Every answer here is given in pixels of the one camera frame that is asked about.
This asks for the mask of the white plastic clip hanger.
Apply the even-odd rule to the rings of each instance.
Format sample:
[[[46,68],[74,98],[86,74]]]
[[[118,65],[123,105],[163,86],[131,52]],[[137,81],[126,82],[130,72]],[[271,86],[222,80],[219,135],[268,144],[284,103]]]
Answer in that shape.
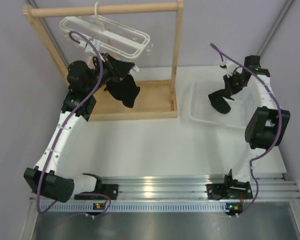
[[[93,15],[63,18],[59,27],[64,37],[84,51],[79,46],[79,41],[84,40],[82,36],[89,41],[96,39],[103,43],[110,39],[113,46],[103,45],[105,51],[113,58],[125,62],[136,63],[142,54],[151,54],[153,44],[147,33],[99,15],[98,7],[99,2],[96,2]]]

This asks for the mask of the black striped sock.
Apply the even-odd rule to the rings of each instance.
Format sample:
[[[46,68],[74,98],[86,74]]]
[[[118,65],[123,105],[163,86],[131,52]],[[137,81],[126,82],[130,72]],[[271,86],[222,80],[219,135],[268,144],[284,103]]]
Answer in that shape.
[[[121,86],[121,81],[114,81],[114,86],[106,86],[104,91],[108,91],[116,100],[122,101]]]

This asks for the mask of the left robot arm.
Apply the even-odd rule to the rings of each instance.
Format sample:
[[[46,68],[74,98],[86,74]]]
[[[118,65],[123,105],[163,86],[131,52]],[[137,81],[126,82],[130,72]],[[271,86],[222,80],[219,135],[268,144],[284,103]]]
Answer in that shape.
[[[96,104],[94,93],[104,88],[127,108],[133,108],[140,92],[130,71],[133,62],[113,58],[108,53],[92,58],[94,67],[76,60],[68,66],[68,93],[63,101],[58,124],[42,157],[23,174],[32,192],[61,203],[87,193],[97,199],[103,194],[101,178],[84,173],[77,179],[61,176],[77,136],[86,125]]]

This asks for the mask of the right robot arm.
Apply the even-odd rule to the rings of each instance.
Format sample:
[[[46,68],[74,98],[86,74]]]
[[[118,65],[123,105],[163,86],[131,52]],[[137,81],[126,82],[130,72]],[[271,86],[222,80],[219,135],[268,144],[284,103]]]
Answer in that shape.
[[[284,136],[291,114],[280,107],[271,88],[271,78],[268,69],[260,65],[260,57],[249,55],[245,57],[242,71],[226,75],[226,97],[247,88],[256,105],[249,120],[244,140],[247,143],[237,164],[224,176],[224,182],[218,189],[223,199],[253,199],[251,180],[255,180],[254,168],[260,159],[278,146]]]

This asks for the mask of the pink sock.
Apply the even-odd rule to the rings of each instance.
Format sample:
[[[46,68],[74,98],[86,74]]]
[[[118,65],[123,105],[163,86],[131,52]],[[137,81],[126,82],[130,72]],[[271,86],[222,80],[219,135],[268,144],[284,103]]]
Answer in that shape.
[[[97,51],[99,52],[101,57],[105,54],[107,54],[108,58],[111,57],[110,53],[106,52],[106,49],[103,47],[103,45],[105,45],[105,44],[108,44],[109,46],[112,47],[113,41],[111,39],[107,39],[106,42],[101,42],[100,40],[93,39],[90,41],[90,43],[92,43],[94,45],[94,47],[97,49]],[[86,44],[85,55],[86,55],[86,63],[88,65],[88,67],[90,67],[90,68],[94,67],[95,65],[93,63],[93,57],[96,56],[96,53],[89,43]]]

